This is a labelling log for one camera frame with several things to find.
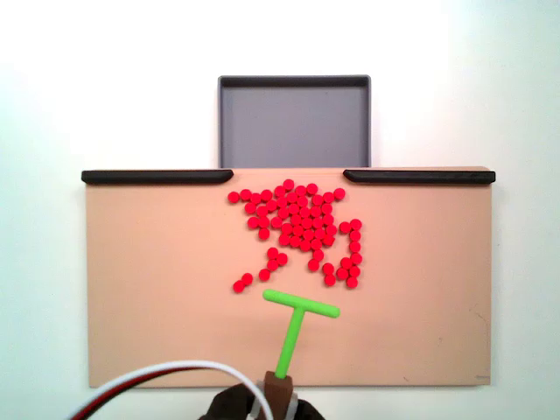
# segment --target green handle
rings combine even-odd
[[[315,312],[319,315],[325,315],[326,317],[338,318],[340,315],[340,309],[336,306],[332,306],[331,304],[321,304],[320,302],[315,302],[314,300],[289,295],[276,290],[265,290],[262,293],[262,297],[270,302],[276,302],[277,304],[291,306],[294,308],[275,372],[276,378],[284,379],[288,374],[291,356],[294,353],[294,348],[296,347],[296,342],[298,341],[299,330],[304,322],[305,312]]]

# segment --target gray tray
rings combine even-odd
[[[370,79],[221,76],[220,167],[370,166]]]

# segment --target wire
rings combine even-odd
[[[84,402],[70,417],[70,420],[85,420],[90,418],[98,409],[105,403],[108,403],[112,398],[118,396],[127,389],[131,389],[140,383],[144,383],[151,379],[158,378],[159,376],[172,374],[173,372],[180,372],[185,370],[198,370],[198,369],[215,369],[230,374],[243,382],[243,384],[255,394],[255,398],[261,403],[262,411],[266,420],[274,420],[272,411],[270,410],[269,403],[266,401],[263,392],[244,374],[238,370],[209,360],[178,360],[160,363],[143,367],[141,369],[129,372],[118,378],[107,382],[101,386],[95,394],[93,394],[86,402]]]

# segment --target beige surface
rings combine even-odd
[[[241,295],[231,285],[266,263],[230,191],[285,178],[346,188],[337,222],[360,218],[360,285],[326,288],[309,254]],[[325,252],[337,263],[347,237]],[[89,378],[99,386],[153,363],[220,361],[257,380],[274,370],[291,316],[275,289],[337,305],[307,314],[289,375],[304,385],[471,385],[490,382],[491,188],[357,185],[338,169],[235,170],[223,185],[87,187]],[[223,386],[222,374],[174,374],[146,386]]]

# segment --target white background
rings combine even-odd
[[[374,165],[497,172],[492,386],[301,396],[327,419],[560,418],[560,5],[386,4],[0,2],[2,419],[91,393],[81,171],[215,167],[222,74],[370,74]],[[215,393],[95,418],[198,418]]]

